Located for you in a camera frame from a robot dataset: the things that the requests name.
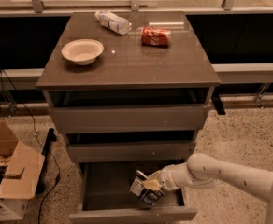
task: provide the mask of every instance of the dresser top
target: dresser top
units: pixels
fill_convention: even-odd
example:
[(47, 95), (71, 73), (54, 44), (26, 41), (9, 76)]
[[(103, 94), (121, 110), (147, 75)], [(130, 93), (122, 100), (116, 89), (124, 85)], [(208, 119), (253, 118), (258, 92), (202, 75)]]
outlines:
[[(220, 80), (182, 12), (116, 13), (131, 23), (126, 35), (100, 25), (93, 13), (74, 13), (37, 82), (41, 90), (146, 89), (217, 86)], [(171, 30), (168, 47), (143, 45), (144, 26)], [(62, 47), (77, 39), (104, 46), (94, 63), (64, 59)]]

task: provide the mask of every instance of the can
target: can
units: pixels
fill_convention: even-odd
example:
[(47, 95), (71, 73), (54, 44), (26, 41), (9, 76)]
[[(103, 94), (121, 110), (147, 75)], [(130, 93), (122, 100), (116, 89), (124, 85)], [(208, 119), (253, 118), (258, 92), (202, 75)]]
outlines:
[(170, 41), (170, 29), (150, 26), (146, 26), (142, 29), (142, 42), (144, 44), (154, 46), (168, 46)]

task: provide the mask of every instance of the open cardboard box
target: open cardboard box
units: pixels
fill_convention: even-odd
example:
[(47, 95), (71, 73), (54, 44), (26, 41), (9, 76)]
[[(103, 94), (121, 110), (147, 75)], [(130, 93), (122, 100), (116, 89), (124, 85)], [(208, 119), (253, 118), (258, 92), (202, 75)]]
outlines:
[(0, 121), (0, 155), (12, 155), (6, 175), (23, 171), (20, 179), (2, 179), (0, 221), (23, 219), (28, 200), (35, 196), (44, 156), (19, 141), (3, 121)]

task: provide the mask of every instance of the floor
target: floor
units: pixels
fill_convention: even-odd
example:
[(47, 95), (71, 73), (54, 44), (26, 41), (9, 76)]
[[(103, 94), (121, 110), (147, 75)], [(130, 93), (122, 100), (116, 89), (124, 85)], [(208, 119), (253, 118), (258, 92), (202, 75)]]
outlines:
[[(273, 171), (273, 96), (264, 98), (264, 109), (256, 107), (251, 97), (223, 97), (226, 115), (218, 115), (211, 108), (204, 128), (197, 137), (195, 152), (202, 152), (222, 161), (229, 161)], [(54, 128), (46, 104), (18, 105), (15, 116), (9, 118), (2, 106), (1, 118), (24, 143), (41, 150), (48, 128)], [(71, 223), (70, 213), (79, 205), (81, 179), (78, 169), (65, 151), (63, 138), (57, 134), (57, 142), (51, 144), (51, 154), (59, 165), (61, 180), (45, 199), (39, 223)], [(54, 185), (58, 168), (52, 156), (45, 175), (46, 191), (30, 200), (24, 220), (1, 222), (38, 223), (40, 204)], [(197, 208), (193, 221), (179, 224), (264, 223), (266, 203), (234, 187), (219, 181), (214, 189), (187, 189), (189, 205)]]

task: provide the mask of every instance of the dresser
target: dresser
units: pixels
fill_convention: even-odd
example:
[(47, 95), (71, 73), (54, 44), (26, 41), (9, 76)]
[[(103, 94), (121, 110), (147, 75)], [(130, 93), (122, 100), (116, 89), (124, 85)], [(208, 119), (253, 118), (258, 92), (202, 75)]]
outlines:
[[(165, 192), (154, 207), (129, 191), (145, 174), (185, 161), (204, 126), (220, 84), (182, 12), (117, 13), (131, 22), (127, 35), (102, 27), (93, 13), (74, 13), (37, 82), (57, 131), (83, 178), (73, 223), (191, 220), (187, 190)], [(169, 47), (142, 45), (144, 26), (171, 29)], [(77, 66), (62, 57), (76, 39), (95, 39), (104, 52)]]

